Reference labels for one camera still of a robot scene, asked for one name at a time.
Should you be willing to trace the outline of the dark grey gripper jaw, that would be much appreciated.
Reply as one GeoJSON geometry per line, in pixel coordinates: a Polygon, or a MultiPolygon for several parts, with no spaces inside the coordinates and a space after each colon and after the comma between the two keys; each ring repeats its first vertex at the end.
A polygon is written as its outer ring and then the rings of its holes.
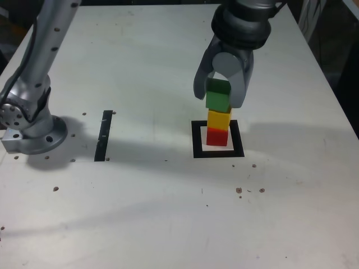
{"type": "Polygon", "coordinates": [[[219,44],[210,44],[204,52],[202,60],[197,69],[194,78],[194,95],[196,98],[203,100],[206,94],[206,81],[214,76],[214,68],[212,66],[213,58],[220,52],[219,44]]]}

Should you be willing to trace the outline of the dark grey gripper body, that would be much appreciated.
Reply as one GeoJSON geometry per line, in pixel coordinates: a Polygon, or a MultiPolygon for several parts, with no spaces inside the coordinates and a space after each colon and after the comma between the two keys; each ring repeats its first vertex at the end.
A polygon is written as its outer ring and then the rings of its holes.
{"type": "Polygon", "coordinates": [[[253,68],[254,66],[254,54],[252,50],[238,49],[232,47],[225,42],[221,41],[217,36],[213,36],[210,46],[218,46],[220,52],[231,53],[237,58],[241,59],[244,63],[245,69],[253,68]]]}

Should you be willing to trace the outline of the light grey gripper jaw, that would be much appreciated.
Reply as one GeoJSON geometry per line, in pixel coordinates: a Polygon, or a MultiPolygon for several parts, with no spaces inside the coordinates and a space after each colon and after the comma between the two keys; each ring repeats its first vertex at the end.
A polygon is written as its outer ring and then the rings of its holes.
{"type": "Polygon", "coordinates": [[[240,52],[239,55],[218,53],[212,60],[212,66],[214,71],[224,76],[230,84],[230,106],[240,108],[245,100],[254,67],[253,52],[240,52]]]}

